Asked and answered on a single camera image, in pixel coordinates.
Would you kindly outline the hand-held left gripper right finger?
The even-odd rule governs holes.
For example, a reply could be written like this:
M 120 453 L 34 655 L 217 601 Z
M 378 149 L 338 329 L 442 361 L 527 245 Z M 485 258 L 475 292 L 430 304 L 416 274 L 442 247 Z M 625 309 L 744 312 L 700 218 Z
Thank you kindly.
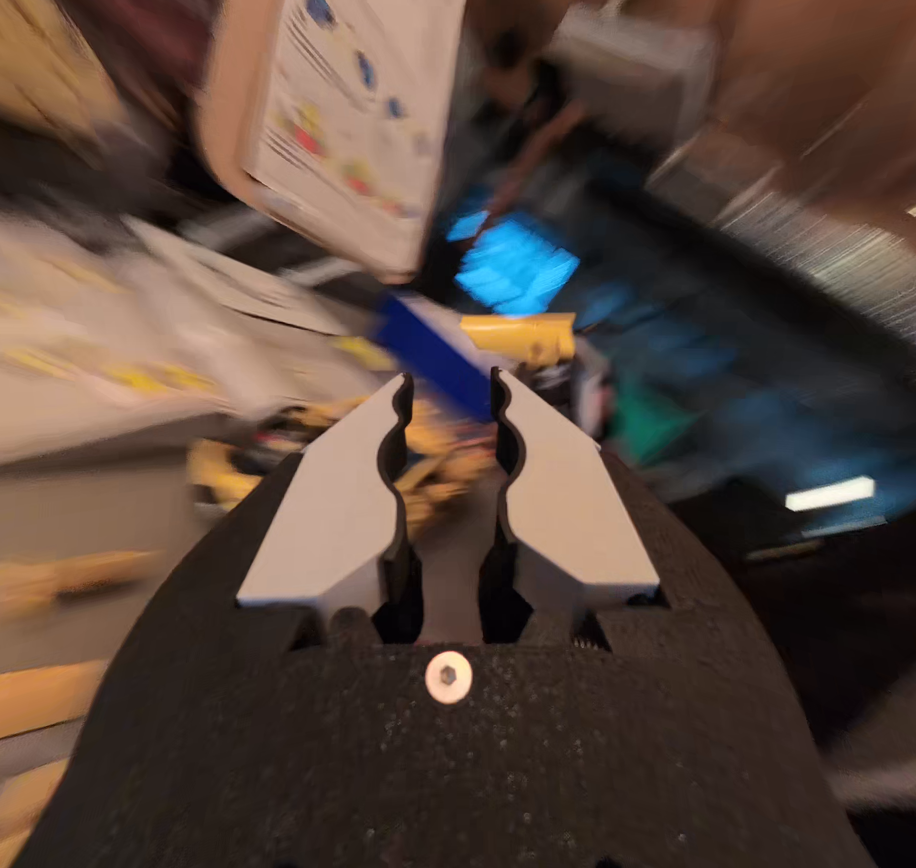
M 658 601 L 658 572 L 594 439 L 502 368 L 490 405 L 506 479 L 479 572 L 484 642 L 516 643 L 537 613 L 577 628 Z

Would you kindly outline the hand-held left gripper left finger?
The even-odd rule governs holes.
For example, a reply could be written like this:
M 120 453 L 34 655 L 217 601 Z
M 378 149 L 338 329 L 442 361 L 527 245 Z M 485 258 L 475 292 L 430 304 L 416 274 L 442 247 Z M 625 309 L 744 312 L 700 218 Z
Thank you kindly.
M 422 630 L 422 573 L 395 481 L 414 382 L 398 373 L 308 444 L 237 593 L 243 609 L 305 608 L 322 627 L 361 610 L 385 643 Z

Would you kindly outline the yellow panel with red pins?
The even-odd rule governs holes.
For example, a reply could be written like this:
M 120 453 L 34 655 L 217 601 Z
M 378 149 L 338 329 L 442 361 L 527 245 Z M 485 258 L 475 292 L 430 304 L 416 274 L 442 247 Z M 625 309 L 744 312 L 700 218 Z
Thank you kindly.
M 576 352 L 575 313 L 525 316 L 464 315 L 460 329 L 475 347 L 533 369 L 571 361 Z

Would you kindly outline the grey desk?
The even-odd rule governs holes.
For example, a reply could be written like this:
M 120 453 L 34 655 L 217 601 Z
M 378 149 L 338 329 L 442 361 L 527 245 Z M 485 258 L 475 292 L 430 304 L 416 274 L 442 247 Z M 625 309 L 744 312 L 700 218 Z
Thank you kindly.
M 2 478 L 2 571 L 134 554 L 125 582 L 2 619 L 2 836 L 66 805 L 272 800 L 301 774 L 303 612 L 242 609 L 247 568 L 299 465 L 200 523 L 175 460 Z

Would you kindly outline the green box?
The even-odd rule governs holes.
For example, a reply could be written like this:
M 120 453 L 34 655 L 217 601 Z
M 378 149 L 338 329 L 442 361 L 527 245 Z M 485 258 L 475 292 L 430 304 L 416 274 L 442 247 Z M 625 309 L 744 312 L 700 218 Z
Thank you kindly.
M 611 439 L 617 454 L 635 470 L 686 455 L 700 419 L 699 411 L 649 381 L 623 374 L 616 382 Z

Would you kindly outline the yellow brick car model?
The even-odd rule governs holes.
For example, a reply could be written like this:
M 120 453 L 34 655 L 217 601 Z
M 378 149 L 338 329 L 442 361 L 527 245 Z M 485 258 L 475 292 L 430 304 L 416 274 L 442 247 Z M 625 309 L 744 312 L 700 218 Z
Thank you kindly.
M 195 502 L 215 514 L 232 511 L 287 455 L 300 452 L 364 402 L 292 405 L 263 420 L 239 444 L 200 439 L 189 448 L 187 479 Z M 406 428 L 406 461 L 395 478 L 407 528 L 417 534 L 467 495 L 495 462 L 490 427 L 452 424 L 416 399 Z

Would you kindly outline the blue plastic bin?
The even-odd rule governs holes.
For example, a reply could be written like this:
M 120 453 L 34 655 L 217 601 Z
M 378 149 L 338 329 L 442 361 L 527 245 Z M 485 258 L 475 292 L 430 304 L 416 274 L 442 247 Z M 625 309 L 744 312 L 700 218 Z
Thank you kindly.
M 509 361 L 477 347 L 463 317 L 417 293 L 386 293 L 377 307 L 375 342 L 425 380 L 454 409 L 477 423 L 494 420 L 491 370 Z

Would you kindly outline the paned window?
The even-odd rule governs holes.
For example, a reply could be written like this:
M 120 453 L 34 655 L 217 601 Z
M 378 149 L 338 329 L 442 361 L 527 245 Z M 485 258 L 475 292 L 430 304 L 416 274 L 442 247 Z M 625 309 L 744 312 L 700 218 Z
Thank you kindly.
M 457 260 L 441 300 L 457 310 L 516 317 L 543 314 L 578 272 L 581 257 L 554 225 L 528 210 L 487 228 L 481 209 L 445 225 L 447 253 Z

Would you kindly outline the instruction booklet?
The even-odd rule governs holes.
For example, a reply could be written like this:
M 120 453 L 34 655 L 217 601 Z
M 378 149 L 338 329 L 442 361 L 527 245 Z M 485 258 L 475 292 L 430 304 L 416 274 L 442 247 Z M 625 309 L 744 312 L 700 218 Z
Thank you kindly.
M 360 312 L 141 220 L 98 253 L 2 216 L 3 469 L 181 447 L 371 393 Z

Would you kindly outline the printed instruction sheet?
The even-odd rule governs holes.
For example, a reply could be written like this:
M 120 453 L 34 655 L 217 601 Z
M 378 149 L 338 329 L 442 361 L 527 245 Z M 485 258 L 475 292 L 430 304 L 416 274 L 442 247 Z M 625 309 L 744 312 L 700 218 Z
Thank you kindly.
M 383 278 L 418 267 L 466 0 L 282 0 L 247 175 L 264 210 Z

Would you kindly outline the grey ceiling heater unit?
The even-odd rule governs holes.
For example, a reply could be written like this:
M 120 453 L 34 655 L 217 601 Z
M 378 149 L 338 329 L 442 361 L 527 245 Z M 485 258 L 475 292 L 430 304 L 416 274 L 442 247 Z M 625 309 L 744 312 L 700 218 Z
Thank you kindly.
M 718 47 L 707 28 L 663 27 L 575 5 L 545 56 L 604 132 L 667 152 L 704 122 Z

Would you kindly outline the silver ventilation duct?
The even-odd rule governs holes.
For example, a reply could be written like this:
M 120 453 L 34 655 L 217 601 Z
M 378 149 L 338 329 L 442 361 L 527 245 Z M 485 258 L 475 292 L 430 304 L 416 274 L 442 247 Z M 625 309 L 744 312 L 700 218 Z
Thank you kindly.
M 845 308 L 914 342 L 914 246 L 768 192 L 724 211 L 719 230 Z

